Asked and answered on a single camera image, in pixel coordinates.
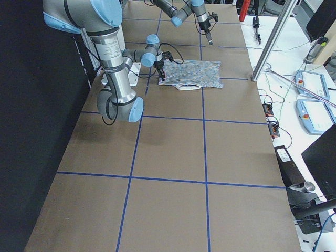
striped cloth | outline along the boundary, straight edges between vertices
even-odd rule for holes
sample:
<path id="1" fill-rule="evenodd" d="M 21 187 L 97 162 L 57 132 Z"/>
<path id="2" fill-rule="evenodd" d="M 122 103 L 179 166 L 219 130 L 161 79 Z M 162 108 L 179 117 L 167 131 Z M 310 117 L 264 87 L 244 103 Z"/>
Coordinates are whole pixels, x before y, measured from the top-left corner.
<path id="1" fill-rule="evenodd" d="M 219 78 L 220 61 L 184 60 L 182 65 L 166 60 L 163 70 L 166 73 L 164 81 L 159 78 L 159 85 L 187 85 L 204 88 L 222 88 Z"/>

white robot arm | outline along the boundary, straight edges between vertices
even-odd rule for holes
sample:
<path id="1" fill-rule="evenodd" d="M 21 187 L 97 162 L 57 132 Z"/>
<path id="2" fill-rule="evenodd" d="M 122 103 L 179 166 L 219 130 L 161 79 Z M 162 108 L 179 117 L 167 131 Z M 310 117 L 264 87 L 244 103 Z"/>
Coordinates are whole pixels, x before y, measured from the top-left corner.
<path id="1" fill-rule="evenodd" d="M 218 20 L 218 17 L 208 15 L 203 0 L 187 0 L 180 10 L 167 0 L 151 0 L 151 3 L 167 13 L 176 27 L 195 13 L 201 30 L 212 44 L 209 21 Z M 141 62 L 146 67 L 154 64 L 162 73 L 164 57 L 157 35 L 147 37 L 144 50 L 121 51 L 117 33 L 122 9 L 118 0 L 43 0 L 43 10 L 45 23 L 51 28 L 75 34 L 85 28 L 94 42 L 108 78 L 108 84 L 97 97 L 101 115 L 113 121 L 138 121 L 143 112 L 143 100 L 131 89 L 128 72 L 134 62 Z"/>

red tube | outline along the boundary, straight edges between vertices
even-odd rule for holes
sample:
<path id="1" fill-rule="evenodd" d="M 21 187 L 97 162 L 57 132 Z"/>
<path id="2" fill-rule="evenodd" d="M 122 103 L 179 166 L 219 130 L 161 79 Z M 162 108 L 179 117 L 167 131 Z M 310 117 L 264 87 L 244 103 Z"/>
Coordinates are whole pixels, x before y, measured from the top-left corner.
<path id="1" fill-rule="evenodd" d="M 243 22 L 245 20 L 245 16 L 250 6 L 251 0 L 244 0 L 242 10 L 240 11 L 239 21 Z"/>

blue joint cover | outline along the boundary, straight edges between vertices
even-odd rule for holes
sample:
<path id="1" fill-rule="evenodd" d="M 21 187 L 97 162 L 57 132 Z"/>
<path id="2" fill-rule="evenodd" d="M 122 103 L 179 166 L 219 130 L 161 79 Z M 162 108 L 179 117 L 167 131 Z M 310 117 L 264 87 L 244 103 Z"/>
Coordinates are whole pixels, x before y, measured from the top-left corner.
<path id="1" fill-rule="evenodd" d="M 151 67 L 156 60 L 156 56 L 154 54 L 151 54 L 150 52 L 145 53 L 141 56 L 141 64 L 143 64 L 145 67 Z"/>
<path id="2" fill-rule="evenodd" d="M 43 12 L 44 16 L 44 22 L 46 23 L 47 26 L 61 30 L 62 32 L 67 32 L 67 33 L 76 33 L 80 34 L 81 30 L 77 28 L 76 26 L 73 26 L 71 24 L 68 24 L 62 20 L 59 20 L 58 18 L 55 18 L 48 13 Z"/>
<path id="3" fill-rule="evenodd" d="M 118 0 L 90 0 L 97 15 L 108 25 L 118 27 L 122 22 L 122 9 Z"/>
<path id="4" fill-rule="evenodd" d="M 182 24 L 182 20 L 180 20 L 178 17 L 172 17 L 172 23 L 175 25 L 175 27 L 179 27 Z"/>
<path id="5" fill-rule="evenodd" d="M 137 97 L 133 103 L 133 106 L 128 116 L 129 122 L 137 122 L 140 120 L 143 112 L 143 100 L 141 97 Z"/>
<path id="6" fill-rule="evenodd" d="M 191 5 L 194 7 L 200 7 L 202 4 L 204 4 L 203 0 L 192 0 Z"/>
<path id="7" fill-rule="evenodd" d="M 147 44 L 157 44 L 160 43 L 159 37 L 156 34 L 151 34 L 147 36 Z"/>

dark wall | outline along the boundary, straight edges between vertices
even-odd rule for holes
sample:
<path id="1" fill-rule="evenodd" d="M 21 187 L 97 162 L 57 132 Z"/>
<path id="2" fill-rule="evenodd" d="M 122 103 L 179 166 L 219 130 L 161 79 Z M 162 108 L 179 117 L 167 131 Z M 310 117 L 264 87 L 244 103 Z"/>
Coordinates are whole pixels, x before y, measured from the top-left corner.
<path id="1" fill-rule="evenodd" d="M 0 8 L 1 252 L 23 251 L 89 91 L 72 35 L 42 11 L 38 0 Z"/>

